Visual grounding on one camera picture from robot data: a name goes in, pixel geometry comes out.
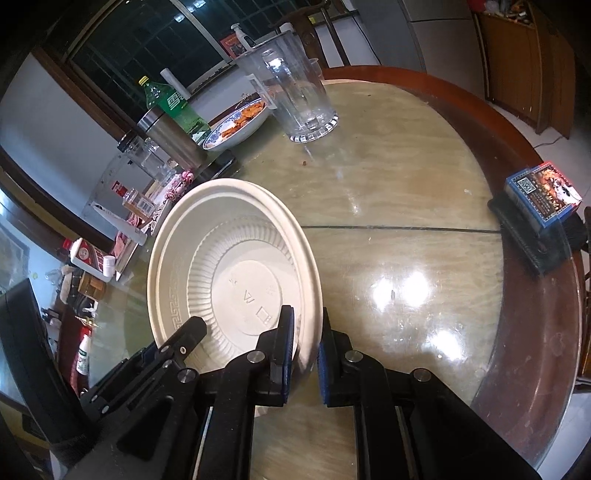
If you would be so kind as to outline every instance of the round table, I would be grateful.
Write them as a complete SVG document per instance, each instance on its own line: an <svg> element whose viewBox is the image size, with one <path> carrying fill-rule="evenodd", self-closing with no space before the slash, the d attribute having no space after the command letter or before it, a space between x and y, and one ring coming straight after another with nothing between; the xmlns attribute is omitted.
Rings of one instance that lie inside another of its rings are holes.
<svg viewBox="0 0 591 480"><path fill-rule="evenodd" d="M383 67L325 76L340 79L326 86L338 127L301 145L270 118L235 147L236 177L299 221L333 329L386 368L432 370L537 466L573 388L577 278L572 260L530 273L487 201L539 157L494 109L442 80ZM99 306L91 381L150 339L151 245ZM355 478L352 408L326 408L313 371L255 420L251 465L256 479Z"/></svg>

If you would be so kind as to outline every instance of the metal screw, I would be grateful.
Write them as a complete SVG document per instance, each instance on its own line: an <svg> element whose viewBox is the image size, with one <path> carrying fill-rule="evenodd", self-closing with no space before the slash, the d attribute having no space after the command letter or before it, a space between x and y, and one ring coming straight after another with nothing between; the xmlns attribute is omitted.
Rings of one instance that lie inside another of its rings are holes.
<svg viewBox="0 0 591 480"><path fill-rule="evenodd" d="M419 380L419 382L428 382L431 380L431 372L426 368L417 368L413 372L413 377Z"/></svg>
<svg viewBox="0 0 591 480"><path fill-rule="evenodd" d="M357 350L349 350L347 353L345 353L345 358L348 362L356 364L357 362L361 361L363 354Z"/></svg>
<svg viewBox="0 0 591 480"><path fill-rule="evenodd" d="M195 380L197 374L192 368L183 368L177 375L178 381L181 383L189 383Z"/></svg>
<svg viewBox="0 0 591 480"><path fill-rule="evenodd" d="M257 364L265 359L265 354L260 350L253 350L252 352L248 352L246 359L252 364Z"/></svg>

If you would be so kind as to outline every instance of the fried food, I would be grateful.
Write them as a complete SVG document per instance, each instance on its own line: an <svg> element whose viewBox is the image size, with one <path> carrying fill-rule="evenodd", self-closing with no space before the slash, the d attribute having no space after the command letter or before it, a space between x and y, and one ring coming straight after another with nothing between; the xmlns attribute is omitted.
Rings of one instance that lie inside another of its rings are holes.
<svg viewBox="0 0 591 480"><path fill-rule="evenodd" d="M265 102L263 101L257 102L254 105L245 108L240 114L240 117L234 120L234 127L227 128L222 132L222 138L227 138L230 135L238 132L238 130L244 127L244 125L246 125L250 120L255 118L264 108Z"/></svg>

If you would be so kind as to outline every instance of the glass cup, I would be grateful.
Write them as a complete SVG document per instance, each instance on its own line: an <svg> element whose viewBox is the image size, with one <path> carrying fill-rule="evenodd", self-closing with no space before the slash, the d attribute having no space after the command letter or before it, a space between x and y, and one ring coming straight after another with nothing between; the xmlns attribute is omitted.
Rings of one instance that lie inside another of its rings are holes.
<svg viewBox="0 0 591 480"><path fill-rule="evenodd" d="M320 81L324 80L324 75L320 65L318 64L318 59L310 59L310 64L312 65L312 69L316 72L316 75L318 75Z"/></svg>
<svg viewBox="0 0 591 480"><path fill-rule="evenodd" d="M150 139L144 142L140 137L135 137L125 149L125 155L163 187L176 173L168 163L156 155Z"/></svg>
<svg viewBox="0 0 591 480"><path fill-rule="evenodd" d="M291 31L243 53L236 63L290 140L311 142L337 125L322 81Z"/></svg>

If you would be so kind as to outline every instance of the white bowl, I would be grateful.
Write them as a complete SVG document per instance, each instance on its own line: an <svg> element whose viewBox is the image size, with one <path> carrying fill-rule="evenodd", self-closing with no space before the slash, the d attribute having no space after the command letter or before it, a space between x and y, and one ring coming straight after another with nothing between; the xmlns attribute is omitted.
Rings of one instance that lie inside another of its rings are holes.
<svg viewBox="0 0 591 480"><path fill-rule="evenodd" d="M172 209L148 269L148 312L162 345L190 316L207 336L186 359L199 372L223 368L295 313L292 387L310 372L322 332L322 291L295 217L273 194L235 179L208 181Z"/></svg>
<svg viewBox="0 0 591 480"><path fill-rule="evenodd" d="M267 106L263 108L254 118L252 118L246 125L244 125L240 130L234 132L232 135L226 138L222 138L222 132L227 130L230 127L233 127L234 120L237 120L240 117L242 111L258 102L262 102L262 99L254 100L253 102L247 103L245 106L240 107L235 112L230 113L221 123L212 130L212 132L207 136L205 142L203 142L203 149L217 152L222 151L227 148L232 148L238 145L241 142L244 142L248 137L250 137L254 132L256 132L259 127L267 120L269 117L269 113L271 112Z"/></svg>

